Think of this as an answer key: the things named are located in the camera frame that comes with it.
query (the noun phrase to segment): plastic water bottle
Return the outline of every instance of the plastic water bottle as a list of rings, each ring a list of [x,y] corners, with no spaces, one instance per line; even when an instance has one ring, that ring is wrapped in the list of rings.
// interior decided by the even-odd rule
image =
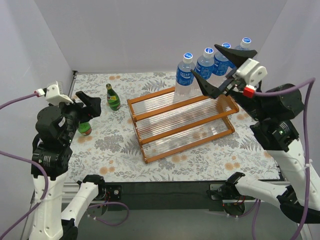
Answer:
[[[194,75],[191,72],[195,68],[195,64],[192,62],[193,55],[187,52],[183,55],[183,60],[179,63],[176,69],[176,81],[174,94],[179,97],[180,100],[187,99],[190,96],[191,84],[194,81]]]
[[[250,47],[250,44],[251,44],[251,39],[248,38],[248,37],[244,37],[240,43],[240,45],[236,46],[234,49],[237,49],[237,50],[251,50],[249,47]],[[235,65],[230,62],[230,68],[234,68]]]
[[[195,71],[201,75],[205,80],[208,80],[214,70],[215,60],[213,58],[214,50],[211,47],[207,47],[203,55],[198,58],[196,62]]]
[[[215,60],[213,56],[214,50],[211,47],[207,47],[204,50],[203,55],[200,56],[196,62],[194,71],[200,74],[205,80],[210,78],[212,70],[214,69]],[[195,97],[202,95],[201,89],[196,80],[194,80],[191,85],[191,91],[191,94],[193,94]]]
[[[229,49],[231,48],[231,45],[225,42],[222,44],[222,47]],[[230,61],[219,51],[214,54],[213,59],[214,59],[214,65],[212,70],[213,77],[208,82],[218,87],[225,79],[225,75],[227,73],[228,67],[230,66]]]

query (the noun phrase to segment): white bracket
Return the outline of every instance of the white bracket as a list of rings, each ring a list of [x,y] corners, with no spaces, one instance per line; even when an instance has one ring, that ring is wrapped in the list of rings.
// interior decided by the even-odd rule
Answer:
[[[59,103],[73,103],[73,101],[63,94],[62,83],[56,81],[50,83],[46,87],[45,100],[54,106],[58,106]]]

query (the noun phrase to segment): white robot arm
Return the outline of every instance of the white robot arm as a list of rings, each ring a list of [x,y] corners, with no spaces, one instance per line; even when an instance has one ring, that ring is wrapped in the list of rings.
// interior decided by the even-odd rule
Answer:
[[[221,94],[230,95],[257,121],[250,126],[255,138],[279,164],[283,175],[291,185],[277,186],[236,172],[224,185],[213,191],[212,195],[223,199],[234,199],[239,196],[260,199],[280,208],[288,218],[300,223],[305,196],[309,192],[305,223],[320,223],[320,192],[318,191],[320,177],[310,163],[306,165],[299,134],[290,121],[305,108],[298,87],[285,84],[267,93],[258,92],[259,89],[255,86],[260,84],[267,75],[267,70],[253,59],[257,52],[229,49],[219,45],[215,47],[236,68],[227,74],[226,80],[220,87],[210,85],[199,74],[192,71],[202,94],[214,99]],[[314,78],[307,81],[309,84],[313,82]],[[307,176],[310,176],[309,191],[306,191],[306,182],[309,182]]]
[[[80,91],[76,95],[83,103],[76,103],[63,95],[61,84],[58,82],[48,85],[45,89],[38,89],[36,93],[38,96],[45,95],[45,99],[52,104],[41,110],[37,116],[35,128],[38,135],[33,141],[32,155],[32,161],[39,163],[48,175],[48,190],[34,211],[29,239],[76,239],[81,217],[94,199],[106,195],[106,184],[102,176],[87,175],[76,196],[61,213],[63,186],[72,155],[70,144],[80,123],[100,116],[101,99],[89,97]],[[45,189],[45,178],[34,166],[31,168],[31,174],[35,202],[38,202]]]

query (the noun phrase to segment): floral tablecloth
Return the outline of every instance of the floral tablecloth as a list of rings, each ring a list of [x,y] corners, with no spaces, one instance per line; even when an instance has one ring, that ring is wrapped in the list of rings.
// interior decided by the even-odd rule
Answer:
[[[254,122],[243,109],[229,116],[235,133],[145,164],[126,100],[172,87],[175,78],[175,72],[77,75],[72,97],[77,100],[77,91],[100,97],[102,112],[90,121],[89,136],[76,133],[67,182],[87,174],[102,175],[106,182],[226,180],[234,172],[279,179],[275,161],[255,140],[249,129]],[[107,104],[107,83],[120,97],[118,111]]]

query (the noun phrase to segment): white joint housing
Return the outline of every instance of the white joint housing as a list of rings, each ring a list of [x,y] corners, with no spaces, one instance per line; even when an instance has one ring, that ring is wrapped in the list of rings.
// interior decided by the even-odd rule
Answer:
[[[248,58],[235,72],[235,78],[244,79],[247,85],[257,85],[265,76],[267,69],[260,62]]]

